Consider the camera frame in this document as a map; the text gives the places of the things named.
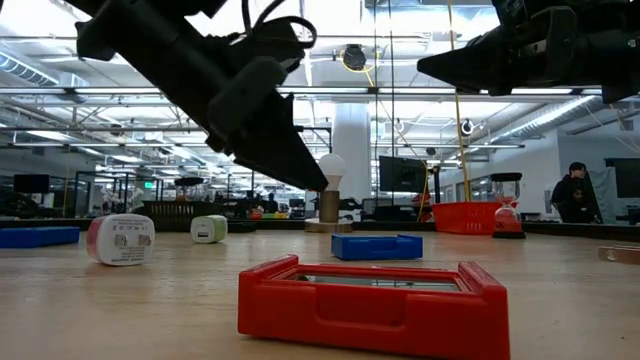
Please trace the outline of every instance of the wooden base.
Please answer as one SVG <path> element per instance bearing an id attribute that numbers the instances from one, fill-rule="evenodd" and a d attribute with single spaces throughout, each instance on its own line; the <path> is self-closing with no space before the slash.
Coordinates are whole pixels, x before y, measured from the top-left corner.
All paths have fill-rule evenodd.
<path id="1" fill-rule="evenodd" d="M 640 247 L 621 245 L 601 246 L 598 248 L 598 258 L 603 261 L 640 265 Z"/>
<path id="2" fill-rule="evenodd" d="M 304 221 L 304 231 L 312 233 L 350 233 L 353 232 L 353 221 L 340 220 L 337 223 L 323 223 L 320 219 Z"/>

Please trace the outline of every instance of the red container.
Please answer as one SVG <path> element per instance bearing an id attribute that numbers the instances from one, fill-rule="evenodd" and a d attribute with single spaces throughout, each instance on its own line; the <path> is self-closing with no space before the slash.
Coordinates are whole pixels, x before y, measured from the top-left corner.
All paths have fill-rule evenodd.
<path id="1" fill-rule="evenodd" d="M 492 235 L 499 202 L 458 202 L 433 204 L 436 229 L 463 235 Z"/>
<path id="2" fill-rule="evenodd" d="M 405 285 L 396 287 L 398 279 Z M 455 290 L 418 285 L 428 281 Z M 458 271 L 301 265 L 288 255 L 240 273 L 238 295 L 241 334 L 409 356 L 510 358 L 507 290 L 475 263 Z"/>

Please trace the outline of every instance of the red basket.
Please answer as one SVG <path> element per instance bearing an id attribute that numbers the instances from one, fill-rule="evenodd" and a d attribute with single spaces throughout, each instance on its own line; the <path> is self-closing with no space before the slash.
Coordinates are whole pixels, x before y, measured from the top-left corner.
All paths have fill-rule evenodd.
<path id="1" fill-rule="evenodd" d="M 433 204 L 436 229 L 464 235 L 492 235 L 499 202 L 458 202 Z"/>

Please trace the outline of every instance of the wooden table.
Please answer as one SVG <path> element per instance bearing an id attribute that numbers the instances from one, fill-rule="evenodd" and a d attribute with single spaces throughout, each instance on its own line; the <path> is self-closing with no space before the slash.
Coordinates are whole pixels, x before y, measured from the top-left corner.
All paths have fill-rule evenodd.
<path id="1" fill-rule="evenodd" d="M 640 357 L 640 266 L 599 261 L 598 246 L 611 242 L 420 235 L 425 260 L 384 264 L 480 263 L 509 290 L 513 359 Z M 95 264 L 84 245 L 0 250 L 0 358 L 399 358 L 239 335 L 238 272 L 286 253 L 338 262 L 328 235 L 302 231 L 230 235 L 215 245 L 161 233 L 154 261 L 131 268 Z"/>

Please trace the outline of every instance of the black jacket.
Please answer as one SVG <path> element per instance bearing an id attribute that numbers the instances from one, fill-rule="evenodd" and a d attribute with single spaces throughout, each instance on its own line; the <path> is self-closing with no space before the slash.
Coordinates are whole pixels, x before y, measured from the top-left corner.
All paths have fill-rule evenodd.
<path id="1" fill-rule="evenodd" d="M 573 193 L 577 190 L 582 190 L 582 196 L 585 203 L 589 203 L 589 192 L 585 188 L 584 180 L 572 178 L 569 175 L 565 175 L 556 187 L 553 189 L 553 195 L 551 195 L 551 203 L 573 203 Z"/>
<path id="2" fill-rule="evenodd" d="M 582 202 L 579 204 L 573 198 L 573 193 L 578 189 L 582 190 Z M 590 206 L 590 192 L 583 179 L 565 175 L 553 189 L 551 203 L 557 206 L 560 217 L 565 223 L 590 223 L 595 219 L 595 214 Z"/>

